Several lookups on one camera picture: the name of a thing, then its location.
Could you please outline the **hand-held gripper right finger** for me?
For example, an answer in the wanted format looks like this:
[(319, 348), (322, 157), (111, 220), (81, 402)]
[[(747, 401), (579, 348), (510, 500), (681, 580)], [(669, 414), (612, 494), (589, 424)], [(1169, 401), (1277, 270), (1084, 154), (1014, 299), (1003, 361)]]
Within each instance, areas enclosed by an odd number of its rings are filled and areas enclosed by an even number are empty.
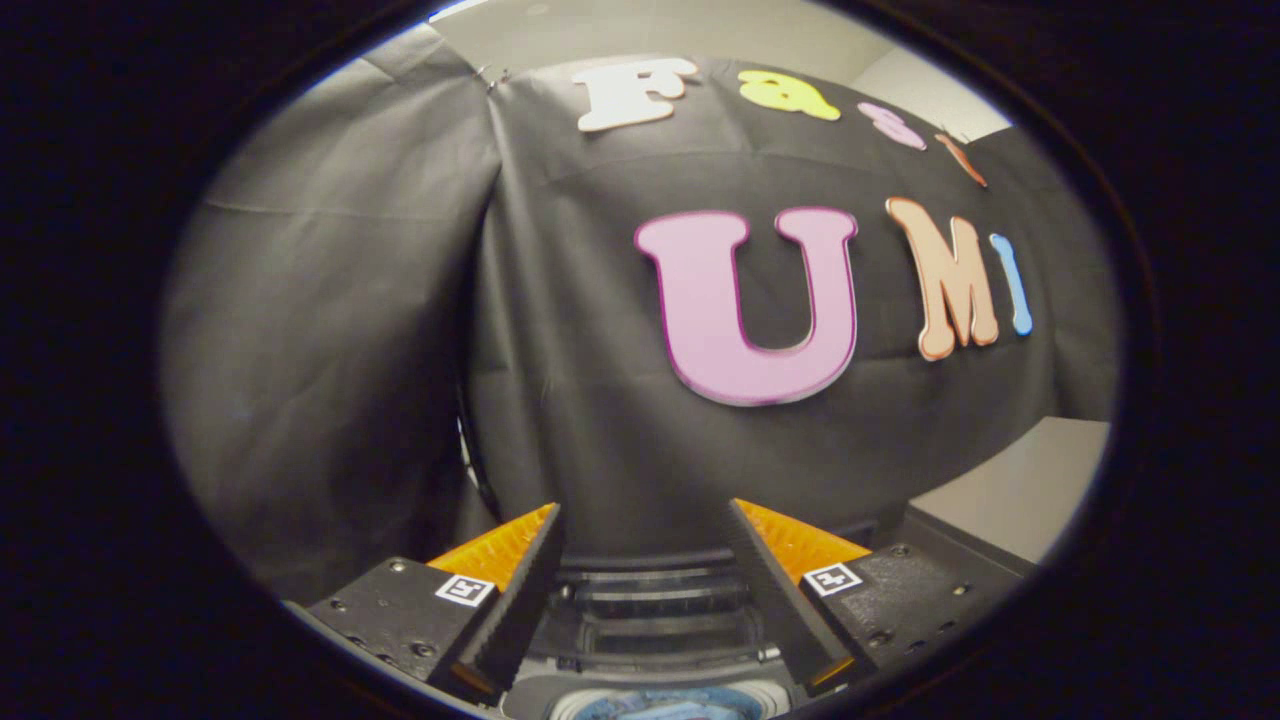
[(870, 550), (744, 498), (727, 503), (727, 543), (765, 635), (812, 698), (891, 685), (993, 607), (979, 557), (915, 541)]

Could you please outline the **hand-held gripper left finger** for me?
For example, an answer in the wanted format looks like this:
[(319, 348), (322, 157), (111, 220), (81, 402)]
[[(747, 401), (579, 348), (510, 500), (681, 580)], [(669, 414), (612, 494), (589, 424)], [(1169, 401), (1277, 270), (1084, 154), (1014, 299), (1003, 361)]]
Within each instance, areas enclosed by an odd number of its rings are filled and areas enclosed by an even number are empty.
[(416, 682), (493, 705), (515, 684), (562, 551), (561, 506), (547, 503), (431, 561), (387, 559), (306, 611)]

